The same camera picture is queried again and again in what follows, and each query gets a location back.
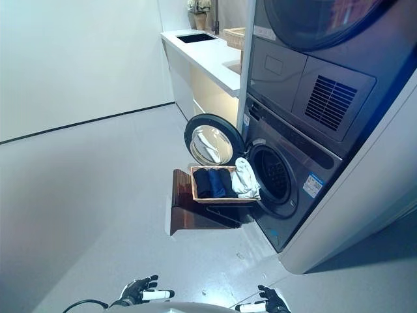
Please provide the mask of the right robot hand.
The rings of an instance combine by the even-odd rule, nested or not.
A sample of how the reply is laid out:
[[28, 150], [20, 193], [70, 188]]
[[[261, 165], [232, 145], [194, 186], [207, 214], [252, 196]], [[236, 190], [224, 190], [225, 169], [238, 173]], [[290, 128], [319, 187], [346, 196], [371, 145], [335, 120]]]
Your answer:
[[237, 312], [291, 312], [289, 305], [276, 289], [258, 285], [258, 290], [259, 296], [262, 298], [260, 301], [236, 305], [235, 310]]

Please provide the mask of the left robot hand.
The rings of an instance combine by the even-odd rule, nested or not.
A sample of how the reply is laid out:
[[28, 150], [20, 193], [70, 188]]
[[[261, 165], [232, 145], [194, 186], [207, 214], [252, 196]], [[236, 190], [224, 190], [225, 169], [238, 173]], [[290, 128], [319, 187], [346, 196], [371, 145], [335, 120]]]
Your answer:
[[121, 292], [120, 300], [128, 305], [148, 303], [153, 300], [166, 300], [175, 296], [173, 290], [157, 290], [159, 276], [152, 275], [141, 279], [135, 279], [125, 285]]

